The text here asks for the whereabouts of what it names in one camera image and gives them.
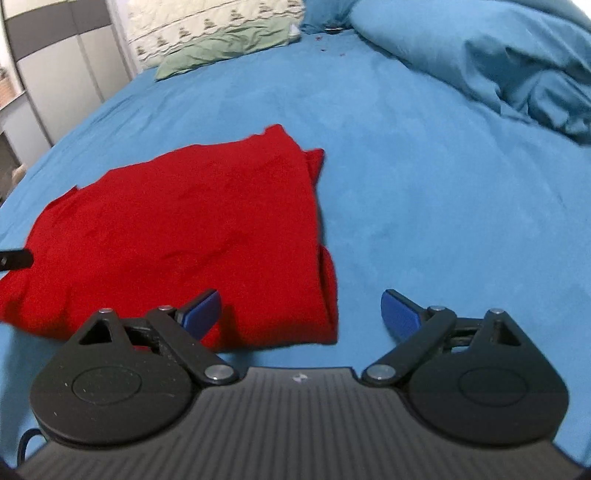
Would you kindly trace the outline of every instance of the blue pillow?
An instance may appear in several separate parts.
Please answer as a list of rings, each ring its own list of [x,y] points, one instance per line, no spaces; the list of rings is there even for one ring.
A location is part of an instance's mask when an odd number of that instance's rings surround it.
[[[304,33],[322,33],[326,28],[351,28],[349,12],[356,0],[304,0]]]

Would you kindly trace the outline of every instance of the sliding wardrobe door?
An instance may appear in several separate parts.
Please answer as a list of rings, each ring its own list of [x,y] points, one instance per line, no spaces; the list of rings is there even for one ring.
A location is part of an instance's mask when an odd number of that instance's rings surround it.
[[[2,0],[32,107],[57,142],[130,80],[105,0]]]

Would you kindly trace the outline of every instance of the blue bed sheet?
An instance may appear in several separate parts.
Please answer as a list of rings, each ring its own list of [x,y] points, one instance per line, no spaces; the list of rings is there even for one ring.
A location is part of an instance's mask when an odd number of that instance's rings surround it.
[[[31,169],[0,209],[0,248],[23,245],[48,202],[111,168],[280,123],[303,148],[326,150],[317,191],[339,282],[339,342],[230,360],[359,371],[394,346],[380,317],[386,288],[464,316],[504,307],[570,388],[558,445],[589,456],[589,147],[501,118],[354,31],[305,35],[159,83],[153,75]],[[27,390],[55,348],[0,327],[0,445],[12,463],[18,435],[34,424]]]

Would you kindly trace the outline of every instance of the ribbed black surface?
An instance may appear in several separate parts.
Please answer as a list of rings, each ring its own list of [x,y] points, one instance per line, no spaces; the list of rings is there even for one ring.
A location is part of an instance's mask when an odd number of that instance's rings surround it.
[[[482,450],[440,438],[393,390],[364,387],[348,369],[251,368],[238,384],[205,390],[179,424],[149,441],[103,452],[50,443],[19,473],[30,480],[566,480],[580,469],[547,442]]]

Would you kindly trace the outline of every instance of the green pillow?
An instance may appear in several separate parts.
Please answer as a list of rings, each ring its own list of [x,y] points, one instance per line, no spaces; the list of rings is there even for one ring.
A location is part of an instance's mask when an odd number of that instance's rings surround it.
[[[287,45],[298,38],[300,30],[296,20],[290,17],[251,20],[238,27],[222,28],[167,54],[156,71],[155,79],[164,80],[202,65]]]

